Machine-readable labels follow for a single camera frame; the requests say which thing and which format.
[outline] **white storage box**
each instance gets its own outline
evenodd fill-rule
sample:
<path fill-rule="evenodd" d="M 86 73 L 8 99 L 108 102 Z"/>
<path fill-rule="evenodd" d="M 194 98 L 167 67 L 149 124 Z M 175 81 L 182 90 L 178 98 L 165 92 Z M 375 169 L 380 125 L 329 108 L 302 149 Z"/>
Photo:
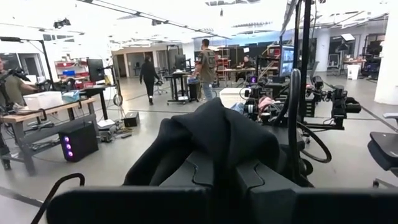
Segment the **white storage box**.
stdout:
<path fill-rule="evenodd" d="M 225 88 L 220 91 L 220 99 L 226 108 L 231 108 L 235 103 L 245 103 L 248 99 L 244 92 L 249 88 Z"/>
<path fill-rule="evenodd" d="M 48 109 L 63 105 L 60 91 L 46 91 L 24 96 L 29 110 Z"/>
<path fill-rule="evenodd" d="M 347 79 L 357 80 L 360 65 L 347 65 Z"/>

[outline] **wheel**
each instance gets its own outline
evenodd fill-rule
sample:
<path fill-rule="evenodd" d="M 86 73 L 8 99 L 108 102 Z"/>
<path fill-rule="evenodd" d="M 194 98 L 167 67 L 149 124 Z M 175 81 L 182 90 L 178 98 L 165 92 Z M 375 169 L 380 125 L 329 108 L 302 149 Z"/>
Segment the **wheel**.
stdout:
<path fill-rule="evenodd" d="M 4 161 L 4 170 L 11 170 L 10 161 Z"/>

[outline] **computer tower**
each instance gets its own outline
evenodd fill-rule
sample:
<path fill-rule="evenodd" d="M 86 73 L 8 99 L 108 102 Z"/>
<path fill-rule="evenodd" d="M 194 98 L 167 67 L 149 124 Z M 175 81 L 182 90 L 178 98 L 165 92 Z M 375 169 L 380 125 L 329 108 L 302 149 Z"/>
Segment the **computer tower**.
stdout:
<path fill-rule="evenodd" d="M 59 132 L 63 156 L 68 162 L 78 162 L 98 151 L 94 125 L 85 123 L 68 131 Z"/>

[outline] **ceiling beam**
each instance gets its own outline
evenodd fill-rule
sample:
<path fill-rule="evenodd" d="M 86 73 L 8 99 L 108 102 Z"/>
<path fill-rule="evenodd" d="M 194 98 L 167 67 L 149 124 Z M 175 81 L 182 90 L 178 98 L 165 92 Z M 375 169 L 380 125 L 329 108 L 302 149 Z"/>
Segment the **ceiling beam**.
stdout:
<path fill-rule="evenodd" d="M 209 34 L 209 35 L 212 35 L 212 36 L 215 36 L 215 37 L 221 37 L 221 38 L 225 38 L 225 39 L 229 39 L 229 40 L 231 39 L 230 37 L 224 37 L 222 35 L 218 35 L 218 34 L 215 34 L 215 33 L 212 33 L 212 32 L 208 32 L 208 31 L 205 31 L 205 30 L 195 29 L 195 28 L 189 27 L 187 25 L 183 25 L 183 24 L 179 24 L 177 22 L 170 21 L 168 19 L 163 19 L 163 18 L 160 18 L 160 17 L 157 17 L 157 16 L 150 15 L 150 14 L 145 13 L 145 12 L 141 12 L 141 11 L 137 11 L 137 10 L 134 10 L 134 9 L 129 9 L 129 8 L 126 8 L 126 7 L 118 6 L 116 4 L 105 2 L 105 1 L 102 1 L 102 0 L 77 0 L 77 1 L 88 3 L 88 4 L 92 4 L 94 6 L 99 6 L 99 7 L 103 7 L 103 8 L 114 10 L 114 11 L 118 11 L 118 12 L 123 12 L 123 13 L 134 15 L 134 16 L 139 16 L 139 17 L 143 17 L 143 18 L 147 18 L 147 19 L 157 20 L 157 21 L 163 22 L 164 24 L 177 26 L 177 27 L 188 29 L 188 30 L 192 30 L 192 31 L 195 31 L 195 32 L 201 32 L 201 33 L 204 33 L 204 34 Z"/>

